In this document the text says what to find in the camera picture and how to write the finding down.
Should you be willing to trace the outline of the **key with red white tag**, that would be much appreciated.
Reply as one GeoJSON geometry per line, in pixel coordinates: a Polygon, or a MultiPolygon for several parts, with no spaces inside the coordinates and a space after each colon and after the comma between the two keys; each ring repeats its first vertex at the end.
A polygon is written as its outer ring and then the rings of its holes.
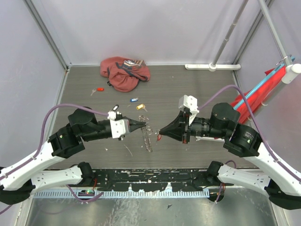
{"type": "Polygon", "coordinates": [[[161,139],[162,139],[162,135],[161,135],[161,134],[158,134],[158,135],[157,135],[157,142],[160,141],[161,139]]]}

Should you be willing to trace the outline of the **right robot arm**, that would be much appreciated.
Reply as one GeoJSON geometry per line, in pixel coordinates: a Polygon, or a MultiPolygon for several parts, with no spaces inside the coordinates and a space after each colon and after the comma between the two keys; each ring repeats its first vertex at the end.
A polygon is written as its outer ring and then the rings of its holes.
{"type": "Polygon", "coordinates": [[[268,197],[275,205],[286,210],[301,207],[300,173],[289,174],[292,170],[283,161],[273,159],[260,134],[253,128],[238,122],[240,113],[228,103],[215,104],[209,119],[196,117],[190,121],[190,110],[185,107],[178,116],[159,131],[160,135],[170,137],[184,144],[190,137],[212,137],[224,140],[223,147],[231,154],[243,158],[263,173],[252,174],[238,170],[221,162],[212,161],[206,171],[206,180],[215,186],[235,184],[254,190],[268,197]]]}

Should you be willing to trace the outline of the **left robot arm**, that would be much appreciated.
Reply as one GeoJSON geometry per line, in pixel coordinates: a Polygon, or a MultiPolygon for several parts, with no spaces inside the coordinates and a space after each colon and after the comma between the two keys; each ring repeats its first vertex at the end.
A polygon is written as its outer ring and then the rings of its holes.
{"type": "Polygon", "coordinates": [[[85,149],[88,141],[123,137],[137,129],[146,127],[146,122],[132,120],[116,110],[101,115],[89,107],[76,106],[68,116],[68,124],[51,135],[47,141],[40,140],[38,149],[19,162],[0,169],[0,201],[14,205],[35,193],[56,186],[90,186],[95,174],[87,162],[78,163],[68,169],[53,172],[44,170],[62,162],[85,149]]]}

